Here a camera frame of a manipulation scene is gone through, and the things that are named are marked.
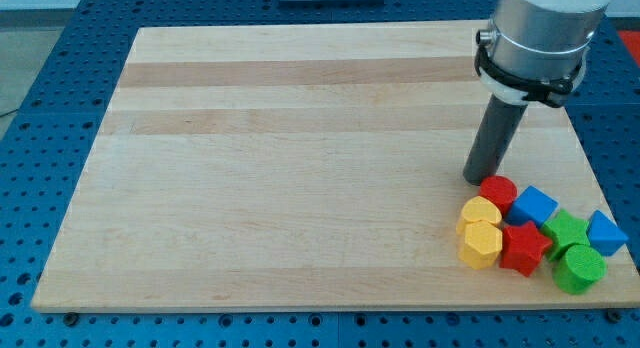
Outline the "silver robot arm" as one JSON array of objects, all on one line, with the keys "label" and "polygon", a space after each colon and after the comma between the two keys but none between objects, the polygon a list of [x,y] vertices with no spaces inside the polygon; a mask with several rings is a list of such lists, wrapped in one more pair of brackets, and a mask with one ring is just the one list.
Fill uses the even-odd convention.
[{"label": "silver robot arm", "polygon": [[586,75],[586,55],[611,0],[497,0],[476,33],[475,70],[498,100],[561,107]]}]

